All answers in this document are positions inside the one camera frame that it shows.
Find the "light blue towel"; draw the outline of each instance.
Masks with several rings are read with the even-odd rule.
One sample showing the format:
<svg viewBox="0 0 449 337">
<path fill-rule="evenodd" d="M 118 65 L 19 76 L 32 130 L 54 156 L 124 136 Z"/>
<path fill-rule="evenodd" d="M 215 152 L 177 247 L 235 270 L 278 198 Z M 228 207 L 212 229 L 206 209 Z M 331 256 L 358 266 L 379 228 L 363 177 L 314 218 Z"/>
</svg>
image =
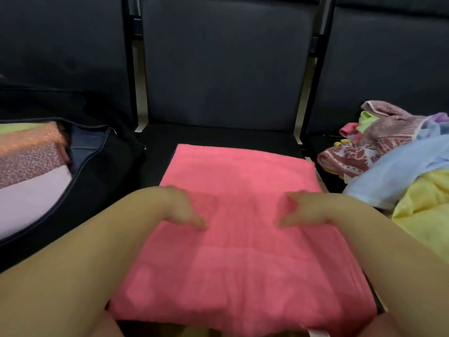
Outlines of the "light blue towel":
<svg viewBox="0 0 449 337">
<path fill-rule="evenodd" d="M 428 120 L 415 141 L 382 156 L 343 194 L 379 209 L 393 210 L 419 175 L 437 169 L 449 169 L 449 123 Z"/>
</svg>

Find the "pink patterned towel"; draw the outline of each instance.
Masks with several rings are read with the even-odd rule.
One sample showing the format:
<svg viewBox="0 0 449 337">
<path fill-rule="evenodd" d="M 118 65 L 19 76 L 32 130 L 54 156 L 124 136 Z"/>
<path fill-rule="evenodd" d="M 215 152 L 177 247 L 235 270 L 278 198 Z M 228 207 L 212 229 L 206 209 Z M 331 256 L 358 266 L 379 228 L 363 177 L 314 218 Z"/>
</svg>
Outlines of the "pink patterned towel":
<svg viewBox="0 0 449 337">
<path fill-rule="evenodd" d="M 210 228 L 161 223 L 112 298 L 116 319 L 248 337 L 306 328 L 348 337 L 376 315 L 367 281 L 334 226 L 273 225 L 294 208 L 284 192 L 321 191 L 312 163 L 179 145 L 161 185 L 187 189 Z"/>
<path fill-rule="evenodd" d="M 380 117 L 359 141 L 328 148 L 317 157 L 325 169 L 356 177 L 367 171 L 380 157 L 414 140 L 427 117 L 414 116 L 385 101 L 367 101 L 362 109 Z"/>
</svg>

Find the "black bag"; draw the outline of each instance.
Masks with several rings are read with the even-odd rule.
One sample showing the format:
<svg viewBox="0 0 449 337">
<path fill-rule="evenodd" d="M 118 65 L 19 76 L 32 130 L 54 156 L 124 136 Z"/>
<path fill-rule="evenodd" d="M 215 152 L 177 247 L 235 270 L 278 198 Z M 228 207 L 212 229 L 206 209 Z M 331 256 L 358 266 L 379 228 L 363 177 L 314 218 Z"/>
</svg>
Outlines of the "black bag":
<svg viewBox="0 0 449 337">
<path fill-rule="evenodd" d="M 89 92 L 0 90 L 0 123 L 43 121 L 103 130 L 103 142 L 83 162 L 58 202 L 43 217 L 0 240 L 0 272 L 138 187 L 138 167 L 145 148 L 134 136 L 130 120 L 103 97 Z"/>
</svg>

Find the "red patterned cloth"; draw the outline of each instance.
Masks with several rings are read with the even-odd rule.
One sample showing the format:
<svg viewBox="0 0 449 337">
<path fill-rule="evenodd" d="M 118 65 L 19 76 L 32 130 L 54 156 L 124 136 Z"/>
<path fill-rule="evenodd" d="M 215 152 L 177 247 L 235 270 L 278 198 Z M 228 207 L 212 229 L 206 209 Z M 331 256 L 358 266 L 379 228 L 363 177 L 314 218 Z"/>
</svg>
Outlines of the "red patterned cloth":
<svg viewBox="0 0 449 337">
<path fill-rule="evenodd" d="M 381 156 L 414 140 L 427 117 L 414 116 L 385 101 L 367 101 L 362 109 L 378 117 L 359 141 L 328 148 L 317 157 L 325 169 L 356 177 L 367 171 Z"/>
</svg>

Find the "forearm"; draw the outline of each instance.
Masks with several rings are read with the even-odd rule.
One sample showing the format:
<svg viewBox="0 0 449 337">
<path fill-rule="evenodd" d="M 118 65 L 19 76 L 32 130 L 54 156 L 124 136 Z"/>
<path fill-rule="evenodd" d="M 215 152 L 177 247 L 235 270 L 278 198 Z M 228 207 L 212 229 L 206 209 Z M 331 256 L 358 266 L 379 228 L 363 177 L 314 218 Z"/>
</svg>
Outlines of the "forearm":
<svg viewBox="0 0 449 337">
<path fill-rule="evenodd" d="M 368 205 L 333 212 L 333 221 L 403 332 L 449 336 L 449 265 Z"/>
<path fill-rule="evenodd" d="M 2 336 L 87 334 L 166 215 L 159 189 L 142 191 L 0 275 Z"/>
</svg>

